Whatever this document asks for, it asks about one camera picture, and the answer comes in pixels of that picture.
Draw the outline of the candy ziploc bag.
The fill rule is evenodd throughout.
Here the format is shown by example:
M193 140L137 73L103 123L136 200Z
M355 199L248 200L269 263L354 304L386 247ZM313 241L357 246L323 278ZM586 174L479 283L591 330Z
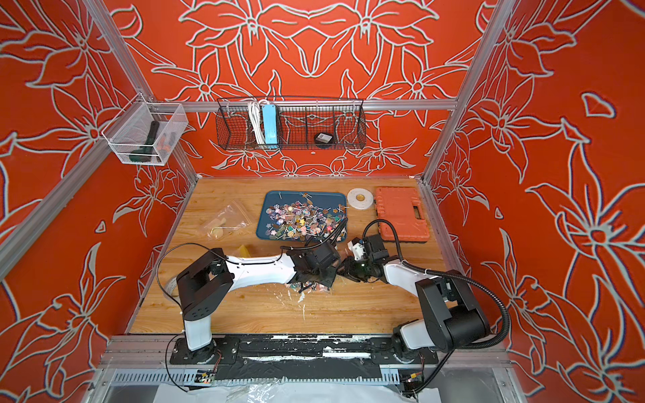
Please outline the candy ziploc bag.
M240 245L240 247L237 248L236 255L244 259L251 258L251 253L245 245Z
M331 289L316 281L294 282L287 285L287 288L297 292L298 294L309 292L324 292L329 293Z
M239 201L232 201L204 223L200 230L210 239L221 240L246 230L250 225L251 219L245 207Z

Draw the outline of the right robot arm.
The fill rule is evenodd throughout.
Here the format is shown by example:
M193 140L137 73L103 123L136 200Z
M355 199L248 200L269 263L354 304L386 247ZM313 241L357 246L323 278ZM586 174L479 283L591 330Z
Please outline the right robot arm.
M343 256L339 275L355 282L382 281L418 299L422 318L393 331L398 350L448 353L490 336L489 322L460 273L413 269L401 257L391 256L379 235L352 239Z

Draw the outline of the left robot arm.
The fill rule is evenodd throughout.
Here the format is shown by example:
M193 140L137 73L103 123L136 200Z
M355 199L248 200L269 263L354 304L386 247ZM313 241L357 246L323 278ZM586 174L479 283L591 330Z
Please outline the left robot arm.
M302 247L282 246L275 256L240 258L220 248L208 249L176 277L186 347L191 352L213 343L211 315L233 290L292 283L334 284L341 262L329 242Z

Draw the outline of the orange tool case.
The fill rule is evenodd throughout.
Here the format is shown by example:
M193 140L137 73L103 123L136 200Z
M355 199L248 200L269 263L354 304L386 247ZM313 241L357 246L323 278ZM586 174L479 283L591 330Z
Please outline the orange tool case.
M378 187L375 202L377 217L394 226L400 242L426 243L430 240L422 201L415 187Z

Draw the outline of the white tape roll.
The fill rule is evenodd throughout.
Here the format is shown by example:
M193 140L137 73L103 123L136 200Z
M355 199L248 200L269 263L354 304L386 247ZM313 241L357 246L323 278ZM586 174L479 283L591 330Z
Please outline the white tape roll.
M347 194L347 203L356 210L367 210L374 204L373 194L364 188L351 189Z

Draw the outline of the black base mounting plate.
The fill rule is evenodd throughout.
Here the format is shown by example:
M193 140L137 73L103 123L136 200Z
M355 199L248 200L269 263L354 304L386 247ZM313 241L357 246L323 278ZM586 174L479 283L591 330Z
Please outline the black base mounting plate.
M391 335L216 335L191 351L184 337L172 340L167 364L201 368L198 383L225 380L331 380L397 384L438 363L429 348L406 350Z

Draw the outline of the clear tape roll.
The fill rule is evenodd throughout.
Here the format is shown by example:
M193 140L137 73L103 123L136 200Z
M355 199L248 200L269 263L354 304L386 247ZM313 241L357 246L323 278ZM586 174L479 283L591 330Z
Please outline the clear tape roll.
M171 277L171 279L164 284L164 290L170 297L174 299L179 298L175 276Z

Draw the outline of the light blue box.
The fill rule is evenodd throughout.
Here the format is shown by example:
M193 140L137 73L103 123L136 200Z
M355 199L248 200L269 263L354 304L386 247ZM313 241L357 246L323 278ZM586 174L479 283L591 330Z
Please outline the light blue box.
M275 148L278 146L278 134L277 134L277 109L275 105L265 104L262 106L262 117L264 124L264 133L265 133L265 143L270 148Z

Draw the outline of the green black tool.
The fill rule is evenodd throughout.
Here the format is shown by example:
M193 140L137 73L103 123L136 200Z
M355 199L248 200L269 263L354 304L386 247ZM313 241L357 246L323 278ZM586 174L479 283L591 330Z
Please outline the green black tool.
M133 150L129 154L129 160L134 163L150 162L153 155L154 143L156 142L157 133L159 131L160 122L153 120L149 126L149 131L143 145Z

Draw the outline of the clear plastic bin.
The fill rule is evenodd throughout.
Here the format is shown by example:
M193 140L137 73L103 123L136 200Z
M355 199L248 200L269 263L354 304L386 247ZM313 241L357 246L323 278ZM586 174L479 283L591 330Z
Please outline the clear plastic bin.
M153 120L160 122L150 162L134 163L129 154L143 145ZM164 166L188 126L182 104L151 102L140 93L132 97L102 129L102 137L121 163L137 166Z

